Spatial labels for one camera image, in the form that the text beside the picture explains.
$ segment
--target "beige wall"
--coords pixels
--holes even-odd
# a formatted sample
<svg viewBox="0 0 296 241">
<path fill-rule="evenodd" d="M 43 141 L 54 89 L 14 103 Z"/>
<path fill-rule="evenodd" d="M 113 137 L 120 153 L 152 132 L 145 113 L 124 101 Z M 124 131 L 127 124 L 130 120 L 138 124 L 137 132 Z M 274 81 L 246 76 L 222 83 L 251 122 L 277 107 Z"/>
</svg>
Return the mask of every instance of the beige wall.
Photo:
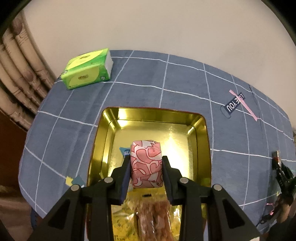
<svg viewBox="0 0 296 241">
<path fill-rule="evenodd" d="M 175 54 L 250 83 L 296 127 L 296 47 L 260 0 L 32 0 L 25 17 L 56 76 L 105 47 Z"/>
</svg>

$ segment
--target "green tissue package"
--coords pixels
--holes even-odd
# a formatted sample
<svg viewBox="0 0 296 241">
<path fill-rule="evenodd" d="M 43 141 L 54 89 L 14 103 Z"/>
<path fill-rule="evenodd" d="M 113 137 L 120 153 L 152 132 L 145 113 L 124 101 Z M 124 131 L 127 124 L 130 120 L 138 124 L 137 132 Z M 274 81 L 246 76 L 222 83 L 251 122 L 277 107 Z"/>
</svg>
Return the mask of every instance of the green tissue package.
<svg viewBox="0 0 296 241">
<path fill-rule="evenodd" d="M 109 80 L 113 61 L 109 49 L 101 49 L 72 58 L 61 78 L 68 89 Z"/>
</svg>

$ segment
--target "gold tray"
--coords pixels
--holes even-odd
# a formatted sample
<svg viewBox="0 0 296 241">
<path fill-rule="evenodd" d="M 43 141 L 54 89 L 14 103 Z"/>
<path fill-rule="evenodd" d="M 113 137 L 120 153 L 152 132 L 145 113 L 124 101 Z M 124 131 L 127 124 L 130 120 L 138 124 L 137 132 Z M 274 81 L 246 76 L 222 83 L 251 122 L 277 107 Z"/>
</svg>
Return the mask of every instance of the gold tray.
<svg viewBox="0 0 296 241">
<path fill-rule="evenodd" d="M 123 156 L 119 148 L 129 148 L 134 140 L 160 142 L 162 155 L 168 156 L 171 167 L 179 169 L 183 177 L 211 186 L 210 146 L 204 117 L 176 110 L 133 107 L 108 107 L 103 111 L 87 185 L 110 176 L 114 168 L 120 167 Z"/>
</svg>

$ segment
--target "pink patterned soap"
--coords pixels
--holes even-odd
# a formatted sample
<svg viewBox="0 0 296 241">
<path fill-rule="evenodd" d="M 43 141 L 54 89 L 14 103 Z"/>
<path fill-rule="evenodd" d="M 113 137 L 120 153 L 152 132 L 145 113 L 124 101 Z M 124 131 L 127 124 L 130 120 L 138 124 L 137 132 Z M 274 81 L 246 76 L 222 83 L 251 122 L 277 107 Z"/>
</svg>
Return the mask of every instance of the pink patterned soap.
<svg viewBox="0 0 296 241">
<path fill-rule="evenodd" d="M 134 141 L 131 145 L 131 178 L 134 188 L 159 188 L 163 185 L 160 143 Z"/>
</svg>

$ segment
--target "navy blue tag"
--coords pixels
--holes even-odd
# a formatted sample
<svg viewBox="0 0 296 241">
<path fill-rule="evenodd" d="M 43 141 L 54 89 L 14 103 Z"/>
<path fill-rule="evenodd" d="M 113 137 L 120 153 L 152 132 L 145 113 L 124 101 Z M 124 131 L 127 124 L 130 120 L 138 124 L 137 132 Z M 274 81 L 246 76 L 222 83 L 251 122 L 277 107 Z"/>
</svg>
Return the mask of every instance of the navy blue tag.
<svg viewBox="0 0 296 241">
<path fill-rule="evenodd" d="M 243 100 L 245 99 L 242 92 L 239 93 L 238 96 L 242 97 Z M 231 114 L 239 105 L 240 101 L 237 99 L 237 97 L 234 97 L 231 101 L 224 105 L 224 109 L 227 111 L 228 114 Z"/>
</svg>

